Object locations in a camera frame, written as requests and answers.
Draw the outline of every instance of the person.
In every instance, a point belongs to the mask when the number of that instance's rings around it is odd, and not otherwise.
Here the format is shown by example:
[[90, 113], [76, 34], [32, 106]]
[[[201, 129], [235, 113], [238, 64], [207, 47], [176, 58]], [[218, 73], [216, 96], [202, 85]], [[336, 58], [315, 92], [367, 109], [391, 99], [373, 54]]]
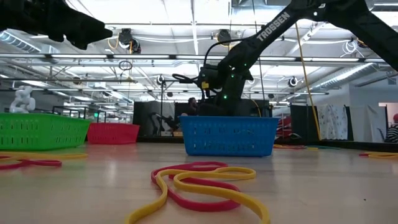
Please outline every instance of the person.
[[387, 130], [385, 142], [398, 143], [398, 114], [394, 115], [394, 124]]
[[186, 110], [185, 113], [182, 113], [182, 116], [196, 116], [197, 115], [197, 108], [198, 108], [198, 103], [197, 100], [192, 97], [189, 98], [188, 100], [188, 109]]

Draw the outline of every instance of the red rubber band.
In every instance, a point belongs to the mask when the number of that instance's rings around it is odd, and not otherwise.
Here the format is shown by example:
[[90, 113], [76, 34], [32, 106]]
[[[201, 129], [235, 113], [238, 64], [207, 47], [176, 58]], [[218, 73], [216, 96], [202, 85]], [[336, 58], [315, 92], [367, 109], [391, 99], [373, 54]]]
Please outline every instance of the red rubber band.
[[27, 160], [29, 165], [36, 165], [36, 166], [49, 166], [49, 167], [61, 167], [62, 162], [57, 160]]
[[[7, 159], [11, 158], [10, 156], [0, 156], [0, 159]], [[56, 161], [56, 160], [38, 160], [38, 161], [32, 161], [29, 159], [19, 159], [19, 163], [16, 164], [9, 164], [9, 165], [2, 165], [0, 166], [0, 170], [6, 170], [6, 169], [18, 169], [21, 167], [26, 167], [26, 166], [31, 166], [31, 165], [36, 165], [36, 166], [49, 166], [49, 167], [61, 167], [62, 162], [61, 161]]]
[[[10, 156], [0, 156], [0, 159], [7, 159], [11, 158]], [[8, 165], [1, 165], [0, 170], [8, 170], [8, 169], [18, 169], [21, 167], [29, 166], [28, 162], [26, 161], [20, 161], [15, 164], [8, 164]]]
[[[189, 164], [182, 164], [182, 165], [176, 165], [176, 166], [169, 166], [169, 167], [163, 167], [161, 169], [154, 170], [150, 174], [150, 178], [152, 179], [152, 182], [156, 184], [156, 175], [158, 172], [166, 169], [181, 169], [181, 170], [189, 170], [189, 171], [211, 171], [215, 170], [220, 167], [228, 167], [227, 164], [223, 162], [192, 162]], [[213, 187], [222, 187], [225, 189], [231, 189], [240, 192], [240, 190], [232, 185], [232, 184], [227, 184], [224, 182], [218, 182], [214, 180], [205, 180], [205, 179], [197, 179], [197, 178], [187, 178], [184, 179], [184, 182], [188, 182], [191, 184], [199, 184], [199, 185], [207, 185], [207, 186], [213, 186]], [[205, 203], [205, 202], [194, 202], [191, 200], [187, 200], [178, 194], [176, 194], [173, 190], [170, 188], [168, 189], [167, 195], [172, 198], [179, 206], [189, 209], [189, 210], [194, 210], [194, 211], [199, 211], [199, 212], [221, 212], [221, 211], [228, 211], [232, 210], [234, 208], [237, 208], [240, 206], [240, 204], [232, 201], [232, 200], [225, 200], [222, 202], [212, 202], [212, 203]]]

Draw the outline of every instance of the rubber band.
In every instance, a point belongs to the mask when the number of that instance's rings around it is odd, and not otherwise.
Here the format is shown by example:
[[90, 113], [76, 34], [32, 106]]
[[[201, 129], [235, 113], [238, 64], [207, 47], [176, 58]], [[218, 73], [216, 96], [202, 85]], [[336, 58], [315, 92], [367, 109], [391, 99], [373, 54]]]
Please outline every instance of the rubber band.
[[[245, 174], [222, 174], [223, 172], [243, 172]], [[162, 189], [162, 195], [156, 199], [154, 202], [143, 206], [132, 212], [128, 218], [126, 219], [127, 224], [133, 224], [144, 218], [158, 209], [160, 209], [167, 199], [168, 187], [165, 181], [163, 180], [163, 176], [165, 175], [176, 175], [174, 177], [174, 186], [177, 189], [185, 190], [187, 192], [193, 192], [198, 194], [205, 195], [214, 195], [217, 197], [223, 197], [230, 200], [234, 200], [235, 202], [241, 203], [256, 213], [260, 219], [262, 224], [269, 223], [269, 213], [267, 208], [257, 199], [245, 195], [241, 192], [237, 192], [230, 189], [223, 189], [219, 187], [211, 187], [211, 186], [201, 186], [195, 184], [186, 184], [181, 182], [182, 179], [187, 179], [190, 177], [199, 177], [199, 178], [222, 178], [222, 179], [238, 179], [238, 180], [246, 180], [253, 179], [256, 176], [256, 171], [252, 169], [242, 168], [242, 167], [222, 167], [217, 168], [213, 171], [207, 172], [195, 172], [195, 171], [184, 171], [184, 170], [162, 170], [156, 175], [157, 185]]]
[[67, 160], [85, 159], [87, 154], [42, 154], [31, 152], [0, 152], [0, 156], [18, 157], [21, 159]]
[[[167, 169], [178, 169], [178, 170], [189, 170], [189, 171], [211, 171], [220, 167], [227, 167], [228, 165], [223, 162], [192, 162], [190, 164], [182, 164], [176, 166], [163, 167], [161, 169], [157, 169], [150, 174], [153, 183], [156, 182], [156, 175], [163, 170]], [[218, 182], [214, 180], [204, 180], [204, 179], [196, 179], [196, 178], [187, 178], [184, 182], [189, 182], [191, 184], [198, 185], [207, 185], [214, 187], [221, 187], [224, 189], [231, 189], [240, 192], [240, 190], [232, 185], [224, 182]], [[173, 199], [179, 206], [194, 210], [198, 212], [221, 212], [228, 211], [240, 206], [239, 203], [236, 203], [232, 200], [222, 201], [222, 202], [213, 202], [213, 203], [205, 203], [205, 202], [194, 202], [191, 200], [187, 200], [178, 194], [176, 194], [172, 189], [167, 189], [168, 196]]]
[[398, 153], [392, 152], [365, 152], [361, 153], [359, 156], [373, 159], [398, 159]]
[[27, 167], [27, 166], [31, 166], [31, 165], [47, 166], [47, 167], [61, 167], [62, 166], [62, 162], [56, 161], [56, 160], [32, 161], [29, 159], [18, 159], [16, 157], [0, 156], [0, 162], [4, 162], [4, 161], [19, 161], [19, 162], [15, 163], [15, 164], [1, 165], [0, 170], [18, 169], [21, 167]]

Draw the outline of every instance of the yellow rubber band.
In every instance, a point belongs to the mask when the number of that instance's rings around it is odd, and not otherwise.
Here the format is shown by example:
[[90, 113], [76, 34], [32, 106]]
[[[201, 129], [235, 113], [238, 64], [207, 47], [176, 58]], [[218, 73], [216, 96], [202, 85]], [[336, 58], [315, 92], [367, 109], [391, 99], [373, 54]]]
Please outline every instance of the yellow rubber band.
[[[244, 174], [222, 174], [224, 172], [242, 172]], [[221, 178], [221, 179], [236, 179], [236, 180], [247, 180], [256, 177], [256, 171], [243, 167], [222, 167], [213, 171], [208, 172], [195, 172], [195, 171], [185, 171], [185, 170], [163, 170], [156, 175], [157, 185], [162, 190], [162, 195], [156, 199], [154, 202], [141, 207], [134, 212], [132, 212], [126, 219], [126, 224], [133, 224], [160, 209], [167, 200], [167, 184], [163, 180], [165, 175], [176, 175], [174, 177], [174, 186], [177, 189], [184, 190], [187, 192], [193, 192], [198, 194], [213, 195], [217, 197], [223, 197], [226, 199], [234, 200], [235, 202], [241, 203], [257, 214], [262, 224], [269, 224], [269, 213], [265, 205], [263, 205], [259, 200], [243, 194], [241, 192], [236, 192], [230, 189], [224, 189], [221, 187], [210, 187], [195, 184], [186, 184], [181, 182], [182, 179], [189, 177], [198, 178]]]
[[42, 154], [42, 153], [31, 153], [31, 152], [0, 152], [0, 156], [10, 156], [10, 157], [16, 157], [18, 159], [53, 159], [53, 160], [87, 158], [87, 154]]
[[369, 158], [373, 159], [398, 159], [398, 153], [392, 152], [365, 152]]

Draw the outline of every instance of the basket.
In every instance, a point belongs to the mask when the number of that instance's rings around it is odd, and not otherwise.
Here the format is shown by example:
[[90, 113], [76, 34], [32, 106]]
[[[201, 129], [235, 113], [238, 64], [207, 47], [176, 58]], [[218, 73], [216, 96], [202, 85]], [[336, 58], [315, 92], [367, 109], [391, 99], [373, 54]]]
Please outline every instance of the basket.
[[0, 114], [0, 150], [43, 151], [85, 142], [90, 121], [54, 114]]
[[278, 118], [181, 116], [185, 150], [191, 156], [272, 154]]
[[139, 125], [91, 123], [87, 139], [91, 144], [130, 144], [137, 142]]

